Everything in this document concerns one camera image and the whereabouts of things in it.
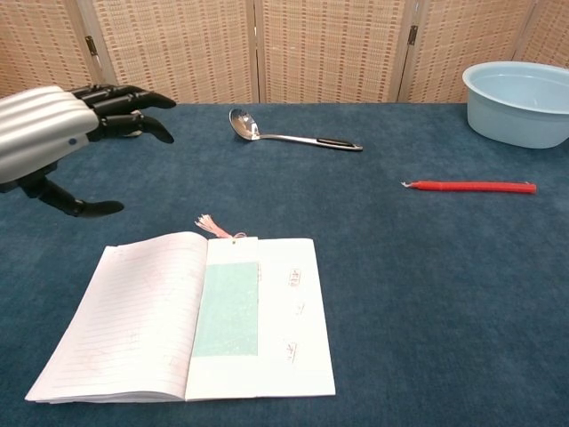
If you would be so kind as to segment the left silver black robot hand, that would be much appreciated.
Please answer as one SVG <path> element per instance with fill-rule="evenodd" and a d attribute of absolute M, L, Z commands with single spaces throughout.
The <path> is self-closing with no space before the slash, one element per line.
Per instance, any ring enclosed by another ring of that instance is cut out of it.
<path fill-rule="evenodd" d="M 1 191 L 20 188 L 63 213 L 98 218 L 118 213 L 118 201 L 87 202 L 56 183 L 48 173 L 59 161 L 91 142 L 150 133 L 164 143 L 174 138 L 149 107 L 170 109 L 174 100 L 134 85 L 57 85 L 27 89 L 1 99 Z"/>

